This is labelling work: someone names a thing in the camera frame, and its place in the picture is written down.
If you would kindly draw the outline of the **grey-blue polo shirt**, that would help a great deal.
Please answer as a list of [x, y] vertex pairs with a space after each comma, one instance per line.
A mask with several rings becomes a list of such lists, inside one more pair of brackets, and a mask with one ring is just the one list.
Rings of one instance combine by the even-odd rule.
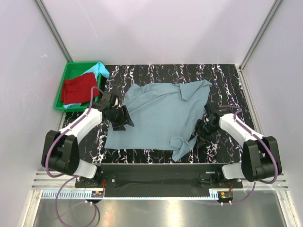
[[192, 133], [203, 117], [211, 86], [207, 80], [132, 84], [123, 104], [134, 126], [126, 125], [125, 131], [109, 127], [105, 148], [168, 150], [177, 162], [195, 146]]

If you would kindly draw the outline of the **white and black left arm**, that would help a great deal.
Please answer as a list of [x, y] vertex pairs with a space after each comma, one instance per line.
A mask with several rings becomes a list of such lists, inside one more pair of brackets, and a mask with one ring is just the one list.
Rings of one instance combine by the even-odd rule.
[[134, 126], [126, 105], [116, 94], [105, 92], [98, 102], [90, 102], [80, 117], [68, 126], [46, 134], [41, 165], [47, 175], [82, 178], [91, 187], [103, 183], [101, 167], [80, 159], [79, 143], [104, 120], [111, 122], [114, 131], [125, 131], [126, 125]]

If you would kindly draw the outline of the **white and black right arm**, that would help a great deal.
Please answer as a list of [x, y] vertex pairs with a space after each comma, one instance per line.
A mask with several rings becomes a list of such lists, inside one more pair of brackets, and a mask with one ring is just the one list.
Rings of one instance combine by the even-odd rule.
[[264, 136], [246, 125], [238, 117], [241, 108], [209, 102], [205, 117], [195, 126], [196, 147], [210, 143], [218, 130], [227, 132], [242, 148], [238, 163], [225, 164], [215, 172], [214, 181], [219, 187], [228, 186], [232, 180], [247, 180], [273, 184], [282, 173], [278, 142], [273, 136]]

